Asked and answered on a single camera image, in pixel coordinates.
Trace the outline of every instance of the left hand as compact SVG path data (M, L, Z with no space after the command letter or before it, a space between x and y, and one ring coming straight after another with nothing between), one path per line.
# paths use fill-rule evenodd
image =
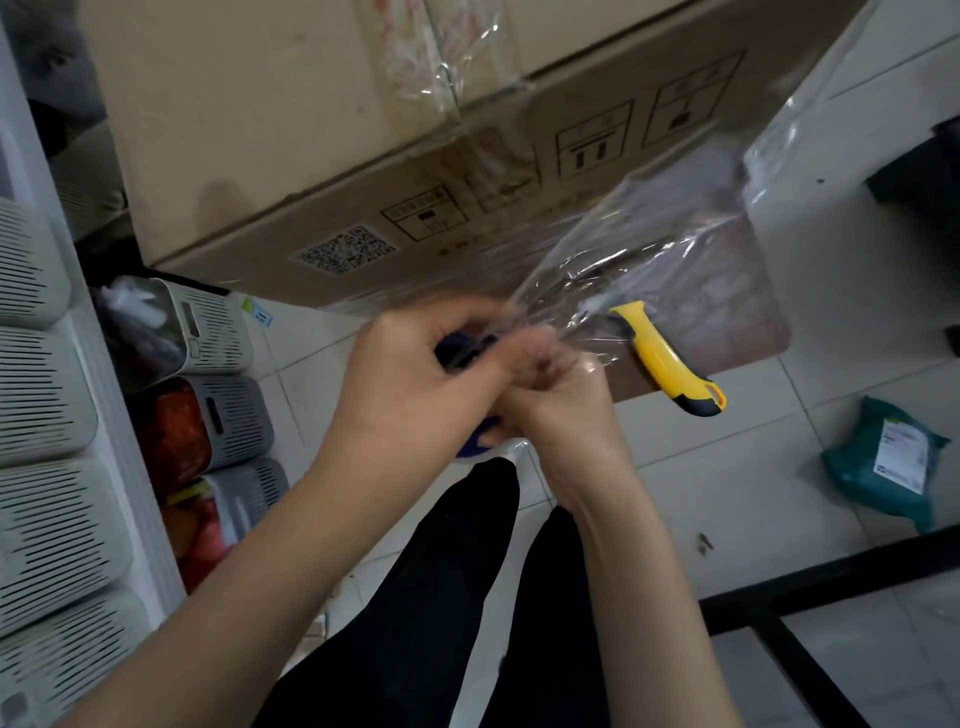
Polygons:
M318 465L351 462L425 489L500 394L529 376L554 343L550 329L521 329L465 372L446 373L433 353L437 344L462 328L481 328L503 311L501 301L462 296L387 311L364 327Z

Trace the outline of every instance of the hand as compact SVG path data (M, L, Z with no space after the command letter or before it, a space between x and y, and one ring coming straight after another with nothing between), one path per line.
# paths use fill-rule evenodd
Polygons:
M596 356L556 344L535 381L525 383L529 386L511 386L501 395L494 411L504 422L487 433L482 444L517 435L528 438L554 495L575 514L611 483L636 480L607 376Z
M504 303L458 297L387 311L357 335L318 464L378 468L391 481L433 482L515 377L536 369L549 329L503 338L452 376L433 351L453 331L482 328Z

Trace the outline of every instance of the white shelf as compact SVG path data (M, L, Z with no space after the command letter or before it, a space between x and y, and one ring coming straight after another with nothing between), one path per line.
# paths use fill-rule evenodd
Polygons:
M53 330L73 340L97 407L97 435L81 455L99 460L110 474L133 548L121 583L143 600L156 628L183 601L183 584L2 25L0 156L6 167L6 174L0 168L0 195L44 214L73 284L70 310Z

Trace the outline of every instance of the blue object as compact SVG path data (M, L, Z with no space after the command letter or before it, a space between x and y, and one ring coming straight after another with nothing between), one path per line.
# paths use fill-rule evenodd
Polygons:
M488 337L491 340L485 340L483 342L484 349L496 341L494 337ZM433 350L433 353L437 357L437 361L440 362L440 365L446 369L450 366L450 363L455 361L458 357L463 358L463 368L466 368L466 365L469 362L473 361L479 354L480 350L477 348L476 339L468 334L463 333L462 331L454 331L453 333L444 337L444 340L437 345L436 349ZM477 455L482 455L484 452L490 450L490 448L484 448L480 445L480 436L484 432L489 430L494 425L499 424L499 417L488 417L480 425L473 430L473 434L470 435L469 439L464 443L464 446L460 448L460 451L457 453L458 458L465 457L475 457Z

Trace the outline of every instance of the right hand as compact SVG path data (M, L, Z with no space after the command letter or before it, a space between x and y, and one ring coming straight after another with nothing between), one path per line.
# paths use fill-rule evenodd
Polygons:
M521 435L533 443L557 500L583 510L605 486L636 478L630 448L596 356L557 344L529 388L509 387L494 411L503 424L483 444Z

